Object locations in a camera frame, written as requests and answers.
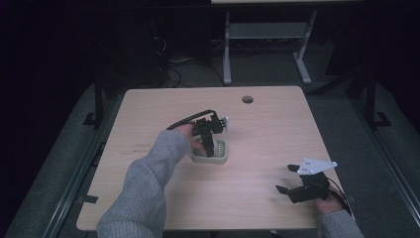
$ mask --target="black device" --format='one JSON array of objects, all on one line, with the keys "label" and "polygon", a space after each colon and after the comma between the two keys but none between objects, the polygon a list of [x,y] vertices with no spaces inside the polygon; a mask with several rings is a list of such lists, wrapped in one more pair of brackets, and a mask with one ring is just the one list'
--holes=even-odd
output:
[{"label": "black device", "polygon": [[[297,165],[288,165],[287,167],[292,172],[297,172],[300,168]],[[316,198],[322,198],[325,200],[331,194],[334,197],[336,197],[342,204],[343,208],[346,209],[350,215],[352,215],[352,211],[343,192],[340,190],[340,193],[342,195],[338,195],[335,191],[331,190],[329,178],[327,178],[323,172],[314,175],[299,176],[302,179],[303,186],[299,186],[293,189],[288,189],[287,187],[279,185],[276,185],[275,187],[281,194],[288,195],[293,203],[312,200]]]},{"label": "black device", "polygon": [[[205,116],[207,114],[212,113],[210,116],[211,120],[207,120],[206,118],[201,118],[192,122],[192,120]],[[204,149],[206,150],[206,156],[212,157],[214,156],[214,143],[213,143],[213,134],[220,134],[223,132],[223,129],[226,128],[226,124],[224,120],[219,119],[217,113],[213,110],[206,110],[185,119],[182,119],[168,128],[166,130],[172,130],[175,127],[184,124],[193,124],[194,129],[192,131],[192,136],[200,136],[201,137],[201,144],[203,144]]]}]

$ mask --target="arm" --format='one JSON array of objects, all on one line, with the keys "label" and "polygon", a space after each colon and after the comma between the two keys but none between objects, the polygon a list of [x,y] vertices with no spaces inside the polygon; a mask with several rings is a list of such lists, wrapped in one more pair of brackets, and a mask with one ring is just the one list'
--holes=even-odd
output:
[{"label": "arm", "polygon": [[319,232],[321,237],[327,238],[358,238],[364,237],[355,219],[346,210],[335,211],[330,214],[319,215]]},{"label": "arm", "polygon": [[191,132],[191,125],[163,131],[148,155],[130,164],[121,194],[97,225],[99,237],[161,236],[166,214],[163,187],[190,150],[192,138],[186,135]]},{"label": "arm", "polygon": [[327,238],[362,238],[364,235],[359,229],[355,219],[343,209],[340,201],[330,195],[327,199],[323,200],[317,198],[314,200],[315,206],[320,211],[321,215],[318,216],[318,236]]}]

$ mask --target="wooden table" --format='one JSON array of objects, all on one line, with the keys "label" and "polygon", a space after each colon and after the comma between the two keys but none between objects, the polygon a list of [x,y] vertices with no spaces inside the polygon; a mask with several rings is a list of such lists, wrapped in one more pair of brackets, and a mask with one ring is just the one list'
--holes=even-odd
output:
[{"label": "wooden table", "polygon": [[[243,96],[254,102],[246,104]],[[300,229],[317,226],[312,201],[293,204],[276,184],[301,186],[287,165],[330,161],[302,90],[297,86],[141,89],[126,93],[77,227],[95,230],[121,192],[129,164],[145,156],[172,123],[215,110],[231,118],[224,165],[196,164],[189,155],[165,187],[167,230]],[[334,170],[327,177],[337,181]]]}]

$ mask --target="gray carpet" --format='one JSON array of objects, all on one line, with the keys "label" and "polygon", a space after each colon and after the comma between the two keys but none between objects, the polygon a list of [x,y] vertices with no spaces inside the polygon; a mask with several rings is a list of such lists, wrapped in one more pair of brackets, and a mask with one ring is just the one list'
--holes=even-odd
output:
[{"label": "gray carpet", "polygon": [[[304,91],[313,90],[331,78],[325,76],[324,72],[332,47],[309,46],[305,61],[314,80],[311,85],[301,82],[291,51],[282,50],[248,58],[232,58],[232,86],[299,85]],[[182,75],[182,83],[189,86],[222,86],[217,74],[223,75],[221,58],[213,58],[211,66],[197,64],[196,61],[175,69]],[[176,80],[176,73],[173,72],[171,76]],[[331,159],[339,164],[337,173],[352,200],[357,222],[366,237],[420,237],[420,229],[397,191],[369,128],[355,109],[359,102],[345,97],[346,87],[347,84],[343,83],[323,96],[309,96],[307,99]],[[100,142],[106,142],[121,98],[107,99],[106,102],[107,122],[99,131],[95,131],[91,126],[82,125],[86,114],[93,112],[92,88],[80,98],[7,237],[43,236],[80,155],[88,149],[89,140],[101,134],[89,149],[93,152],[99,148]],[[420,174],[416,172],[420,168],[419,135],[398,110],[392,96],[381,87],[377,92],[376,105],[377,110],[385,112],[392,123],[392,127],[379,128],[377,133],[398,159],[401,170],[416,194],[420,194]],[[91,160],[95,159],[94,153],[89,155]],[[86,194],[94,171],[94,167],[89,170],[79,196]],[[76,198],[59,229],[58,237],[96,237],[95,232],[82,232],[75,227],[80,207]],[[278,234],[284,238],[315,237],[314,230],[282,230]]]}]

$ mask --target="floor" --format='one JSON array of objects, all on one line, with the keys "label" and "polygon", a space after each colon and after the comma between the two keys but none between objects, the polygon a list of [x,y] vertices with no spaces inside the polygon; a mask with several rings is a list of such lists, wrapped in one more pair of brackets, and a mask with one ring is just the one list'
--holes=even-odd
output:
[{"label": "floor", "polygon": [[[313,80],[310,85],[300,79],[292,56],[295,47],[285,44],[279,49],[254,49],[252,54],[234,55],[231,86],[298,85],[309,92],[334,78],[325,75],[333,44],[309,45],[304,61]],[[219,87],[223,86],[220,75],[223,75],[220,55],[210,61],[186,60],[171,66],[170,80],[164,86]],[[392,126],[372,130],[360,112],[364,97],[348,99],[345,94],[348,85],[344,82],[323,95],[307,96],[307,100],[330,157],[339,164],[336,171],[356,220],[366,237],[420,237],[419,224],[407,208],[385,159],[387,154],[396,159],[413,193],[420,196],[420,174],[416,171],[420,168],[419,135],[399,111],[392,95],[380,85],[376,110],[384,112]],[[104,99],[105,118],[101,126],[94,129],[83,125],[86,114],[94,111],[93,87],[86,90],[57,138],[7,237],[96,237],[95,232],[78,230],[75,221],[122,98],[123,95]],[[385,152],[377,138],[386,146]],[[277,234],[283,238],[316,236],[315,230],[281,230]],[[186,237],[185,233],[172,236]]]}]

